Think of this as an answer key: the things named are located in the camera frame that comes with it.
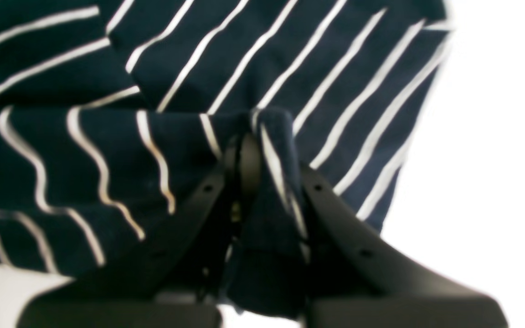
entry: navy and white striped cloth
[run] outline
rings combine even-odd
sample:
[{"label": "navy and white striped cloth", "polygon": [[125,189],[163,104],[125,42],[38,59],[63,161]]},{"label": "navy and white striped cloth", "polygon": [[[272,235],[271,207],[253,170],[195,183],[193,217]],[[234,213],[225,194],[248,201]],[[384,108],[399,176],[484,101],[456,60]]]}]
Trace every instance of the navy and white striped cloth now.
[{"label": "navy and white striped cloth", "polygon": [[306,257],[298,160],[380,230],[445,20],[439,0],[0,0],[0,263],[106,264],[250,130],[250,247]]}]

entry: white background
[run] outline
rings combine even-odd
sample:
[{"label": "white background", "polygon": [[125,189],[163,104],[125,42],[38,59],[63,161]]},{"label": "white background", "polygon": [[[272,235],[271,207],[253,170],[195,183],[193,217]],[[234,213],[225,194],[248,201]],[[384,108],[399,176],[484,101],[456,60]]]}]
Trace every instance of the white background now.
[{"label": "white background", "polygon": [[[429,96],[383,237],[495,297],[525,328],[525,1],[454,0],[453,49]],[[62,277],[0,268],[0,328]],[[294,328],[225,310],[227,328]]]}]

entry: navy blue fabric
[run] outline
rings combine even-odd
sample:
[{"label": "navy blue fabric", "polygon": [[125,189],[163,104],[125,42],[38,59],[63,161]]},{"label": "navy blue fabric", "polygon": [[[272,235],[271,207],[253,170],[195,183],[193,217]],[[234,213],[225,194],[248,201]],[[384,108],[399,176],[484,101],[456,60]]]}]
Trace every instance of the navy blue fabric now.
[{"label": "navy blue fabric", "polygon": [[[294,286],[298,267],[304,265],[304,227],[298,225],[296,215],[296,207],[304,208],[300,160],[309,164],[317,156],[335,121],[373,79],[399,40],[411,26],[423,24],[383,83],[349,119],[341,139],[319,166],[319,172],[336,185],[349,172],[392,100],[427,63],[436,66],[441,61],[438,50],[448,32],[427,28],[446,19],[439,0],[299,0],[285,12],[285,20],[279,22],[275,33],[260,39],[277,23],[279,13],[296,0],[290,1],[249,0],[212,37],[165,110],[157,113],[198,44],[237,8],[239,0],[135,0],[112,31],[107,25],[122,6],[121,0],[0,0],[0,37],[18,27],[32,26],[0,40],[0,240],[10,265],[54,272],[50,258],[46,262],[47,250],[57,266],[54,273],[79,276],[122,256],[142,239],[138,229],[149,234],[175,213],[170,211],[173,203],[176,208],[184,203],[216,165],[231,137],[254,128],[261,149],[265,131],[280,165],[269,166],[265,154],[260,196],[244,227],[248,243],[236,249],[233,263],[277,261],[284,270],[275,278],[266,278]],[[125,65],[131,54],[163,33],[189,2],[187,12],[177,25],[173,23],[175,28],[170,28],[169,35],[146,48],[128,72]],[[342,4],[341,10],[324,31],[319,31],[320,23],[338,4]],[[46,27],[33,25],[46,17],[54,19],[74,12],[88,14]],[[358,53],[294,135],[293,121],[358,33],[379,12],[381,18]],[[314,35],[320,36],[317,44],[304,54]],[[254,51],[257,40],[265,42]],[[86,50],[90,45],[98,47]],[[83,50],[85,53],[66,58]],[[303,55],[294,66],[296,58]],[[64,60],[54,63],[58,58]],[[377,185],[378,178],[389,175],[390,179],[382,180],[391,182],[371,204],[373,210],[367,218],[359,218],[378,231],[383,227],[401,167],[401,163],[392,163],[392,158],[404,149],[401,146],[414,129],[435,72],[429,72],[402,104],[362,172],[352,177],[350,186],[341,193],[342,199],[358,210],[367,195],[382,187]],[[286,73],[268,106],[256,108]],[[228,94],[215,114],[206,115],[225,85],[229,86]],[[103,200],[99,191],[102,165],[71,130],[74,122],[69,118],[77,110],[78,128],[106,164],[105,183],[112,203]],[[6,115],[8,125],[4,126]],[[154,148],[147,145],[145,123]],[[10,128],[29,145],[19,148],[31,149],[41,160],[45,181],[41,172],[38,176],[41,168],[5,139],[4,133]],[[166,162],[165,174],[155,151]],[[390,171],[394,176],[383,170],[390,163],[396,165]],[[45,201],[58,208],[56,212],[46,210],[38,200],[36,189],[42,183]],[[165,195],[164,185],[174,202]],[[30,231],[16,220],[17,213],[29,217],[41,232]],[[74,213],[85,220],[90,231],[75,220]],[[138,229],[128,221],[127,213]],[[38,244],[38,238],[48,245]],[[104,261],[98,251],[94,253],[91,239],[98,241]],[[261,253],[275,258],[259,257]],[[252,279],[258,270],[244,265],[236,265],[229,273],[237,277],[234,288],[243,288],[238,282]],[[265,297],[265,291],[249,286],[253,288],[251,295]],[[269,297],[277,299],[281,294]]]}]

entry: black plastic part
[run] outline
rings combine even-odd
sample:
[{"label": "black plastic part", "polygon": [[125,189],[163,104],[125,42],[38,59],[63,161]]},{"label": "black plastic part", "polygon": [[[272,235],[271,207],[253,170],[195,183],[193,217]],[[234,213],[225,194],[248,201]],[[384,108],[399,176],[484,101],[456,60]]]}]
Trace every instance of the black plastic part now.
[{"label": "black plastic part", "polygon": [[[215,303],[226,265],[225,251],[240,229],[240,222],[233,219],[233,207],[237,201],[242,211],[250,207],[260,178],[260,156],[252,137],[233,140],[220,164],[175,216],[164,220],[125,257],[36,297],[17,326],[218,328],[221,316]],[[301,171],[312,251],[306,272],[297,274],[307,286],[301,291],[307,297],[304,326],[508,326],[496,301],[408,259],[358,220],[320,174],[306,165]],[[234,241],[235,251],[240,251],[240,242]],[[265,268],[256,272],[264,279],[256,286],[260,292],[253,294],[269,297],[251,297],[241,305],[250,311],[274,307],[271,315],[289,312],[289,317],[298,316],[300,309],[290,308],[291,302],[276,302],[268,293],[283,282],[282,264],[265,252],[248,260],[263,263]],[[252,282],[234,283],[246,286]],[[293,286],[283,285],[279,290],[290,288]]]},{"label": "black plastic part", "polygon": [[[152,318],[156,318],[156,320],[161,318],[160,313],[167,312],[169,305],[154,306],[138,302],[150,301],[159,292],[166,278],[172,276],[172,273],[175,276],[175,272],[184,270],[184,268],[187,270],[188,266],[184,266],[184,256],[188,253],[190,255],[196,254],[196,245],[200,245],[200,243],[195,243],[195,241],[198,236],[203,237],[201,232],[205,230],[203,228],[213,208],[215,208],[217,200],[221,197],[224,187],[224,167],[219,165],[196,187],[194,193],[175,216],[164,220],[148,235],[145,241],[137,245],[129,254],[103,268],[85,274],[71,284],[36,297],[23,311],[18,326],[55,328],[57,325],[49,324],[51,319],[46,315],[48,313],[46,309],[54,309],[58,313],[66,313],[69,316],[69,312],[67,310],[65,312],[63,308],[70,309],[73,316],[73,321],[70,322],[75,322],[74,320],[77,318],[81,319],[81,324],[96,322],[97,318],[110,316],[116,311],[115,309],[122,307],[122,305],[115,304],[114,301],[136,302],[134,303],[136,305],[133,306],[136,310],[131,312],[131,315],[136,313],[148,315],[154,311]],[[226,242],[230,242],[230,236],[227,236]],[[218,277],[221,276],[222,260],[223,258],[218,261],[218,266],[220,266]],[[210,287],[207,281],[203,287],[204,289],[198,292],[207,293],[207,289]],[[196,289],[196,286],[190,285],[188,288]],[[197,308],[201,305],[186,305],[184,313],[191,313],[191,307],[196,307],[198,313],[195,315],[201,313],[201,310]],[[90,311],[90,308],[96,308],[99,312]],[[142,326],[142,322],[152,324],[145,320],[135,322],[135,326],[127,326],[123,323],[117,327],[156,327],[152,325]],[[66,327],[80,326],[80,324],[74,324]]]},{"label": "black plastic part", "polygon": [[[308,224],[320,237],[310,241],[309,328],[508,326],[496,301],[435,274],[385,243],[354,216],[320,174],[303,166],[302,180],[314,214],[308,216]],[[325,263],[329,259],[331,270]],[[354,276],[351,268],[357,274],[355,283],[348,281]],[[338,284],[340,288],[331,287]],[[346,285],[349,289],[341,290]]]},{"label": "black plastic part", "polygon": [[141,302],[50,302],[33,308],[18,328],[219,328],[214,305]]}]

